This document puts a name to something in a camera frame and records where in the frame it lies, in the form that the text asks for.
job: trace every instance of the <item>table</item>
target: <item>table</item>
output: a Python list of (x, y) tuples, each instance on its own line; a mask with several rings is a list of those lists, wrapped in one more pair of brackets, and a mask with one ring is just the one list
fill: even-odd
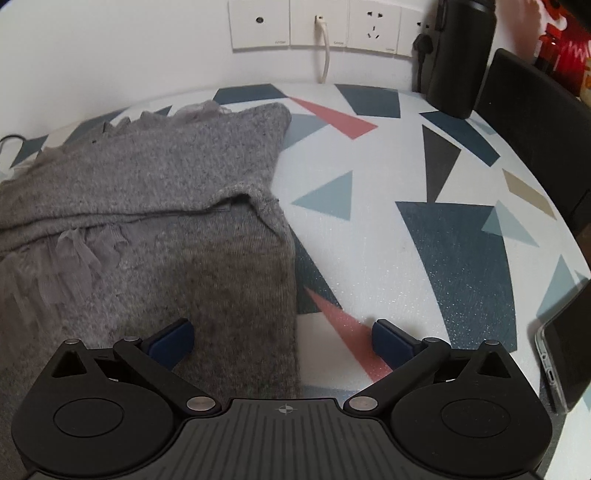
[[(548, 405), (533, 334), (591, 272), (538, 181), (476, 113), (453, 119), (416, 93), (364, 86), (201, 90), (11, 143), (0, 181), (100, 122), (208, 99), (232, 111), (281, 102), (293, 115), (272, 191), (296, 242), (306, 397), (342, 404), (389, 373), (370, 343), (371, 324), (386, 318), (457, 348), (500, 340)], [(548, 480), (590, 478), (590, 410), (591, 389), (566, 421), (553, 415)]]

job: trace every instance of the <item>blue gripper pad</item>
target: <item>blue gripper pad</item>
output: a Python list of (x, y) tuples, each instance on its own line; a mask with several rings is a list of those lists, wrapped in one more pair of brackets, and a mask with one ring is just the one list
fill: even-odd
[(420, 340), (384, 319), (374, 323), (371, 341), (375, 354), (391, 369), (404, 365), (422, 350)]
[(188, 320), (173, 324), (165, 329), (163, 335), (154, 340), (147, 340), (148, 346), (142, 348), (144, 352), (160, 365), (172, 370), (185, 356), (193, 351), (195, 344), (195, 330)]

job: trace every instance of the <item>red triangle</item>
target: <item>red triangle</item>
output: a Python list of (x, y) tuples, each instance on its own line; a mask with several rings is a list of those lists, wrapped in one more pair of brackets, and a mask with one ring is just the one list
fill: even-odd
[(325, 300), (306, 287), (306, 292), (326, 319), (337, 331), (342, 341), (361, 364), (372, 382), (377, 382), (392, 372), (392, 369), (378, 357), (371, 347), (371, 328), (359, 323), (351, 315)]
[(327, 108), (312, 102), (306, 102), (299, 98), (290, 98), (298, 105), (315, 114), (315, 116), (335, 127), (341, 133), (347, 135), (351, 140), (355, 140), (356, 138), (361, 137), (361, 135), (365, 135), (367, 132), (371, 132), (374, 128), (378, 127), (377, 125), (370, 124), (356, 116), (347, 115), (346, 113), (338, 112), (332, 108)]

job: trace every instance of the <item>silver screw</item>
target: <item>silver screw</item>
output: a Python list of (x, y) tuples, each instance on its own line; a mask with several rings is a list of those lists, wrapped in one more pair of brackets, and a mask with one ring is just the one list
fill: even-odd
[(193, 397), (187, 400), (187, 408), (194, 411), (208, 411), (216, 406), (216, 401), (210, 397)]
[(354, 410), (369, 411), (378, 406), (378, 401), (372, 397), (353, 397), (349, 400), (349, 406)]

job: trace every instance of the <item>white wall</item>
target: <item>white wall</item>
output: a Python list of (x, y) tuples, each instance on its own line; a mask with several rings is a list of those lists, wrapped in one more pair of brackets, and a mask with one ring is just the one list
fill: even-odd
[[(536, 1), (497, 0), (494, 50), (531, 57)], [(0, 137), (201, 87), (315, 81), (322, 62), (308, 49), (233, 53), (227, 0), (12, 0), (0, 11)], [(410, 89), (412, 72), (402, 57), (335, 51), (327, 81)]]

